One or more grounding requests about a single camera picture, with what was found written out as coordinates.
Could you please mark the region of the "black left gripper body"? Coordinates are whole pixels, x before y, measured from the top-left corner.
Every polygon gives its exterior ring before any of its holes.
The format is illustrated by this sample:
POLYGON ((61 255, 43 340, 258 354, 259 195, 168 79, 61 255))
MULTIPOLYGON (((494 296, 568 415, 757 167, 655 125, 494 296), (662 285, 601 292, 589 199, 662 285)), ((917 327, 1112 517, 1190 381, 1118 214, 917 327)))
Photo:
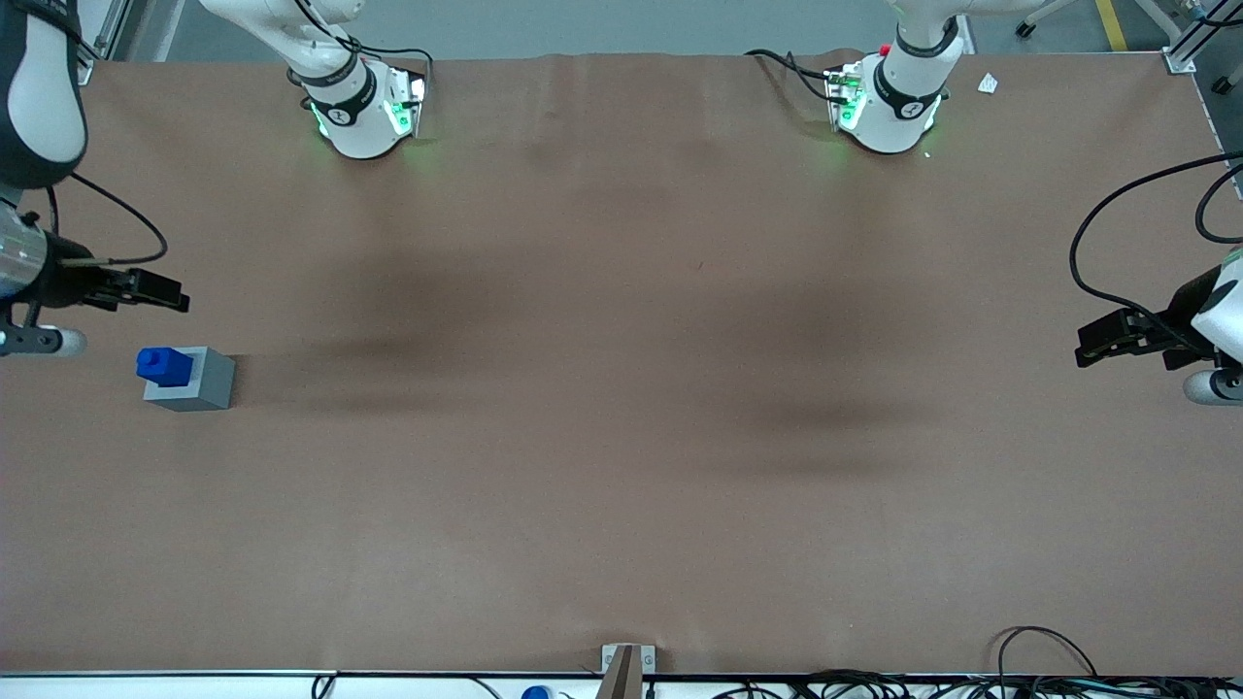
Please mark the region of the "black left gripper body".
POLYGON ((1171 328, 1168 332, 1181 337, 1181 340, 1176 338, 1168 350, 1163 350, 1163 368, 1167 371, 1182 369, 1198 362, 1216 361, 1214 345, 1195 331, 1193 318, 1214 290, 1218 275, 1219 270, 1208 270, 1195 276, 1188 284, 1181 284, 1168 300, 1167 308, 1161 313, 1163 322, 1171 328))

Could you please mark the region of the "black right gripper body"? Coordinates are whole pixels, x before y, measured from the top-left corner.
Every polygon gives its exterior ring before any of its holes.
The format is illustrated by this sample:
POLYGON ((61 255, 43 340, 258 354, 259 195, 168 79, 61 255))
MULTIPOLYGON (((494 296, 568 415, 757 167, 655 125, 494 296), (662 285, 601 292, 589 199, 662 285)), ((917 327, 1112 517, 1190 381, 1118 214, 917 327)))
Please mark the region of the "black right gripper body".
POLYGON ((80 305, 104 282, 101 267, 72 267, 67 261, 89 257, 88 248, 65 238, 48 238, 48 265, 44 281, 44 306, 62 308, 80 305))

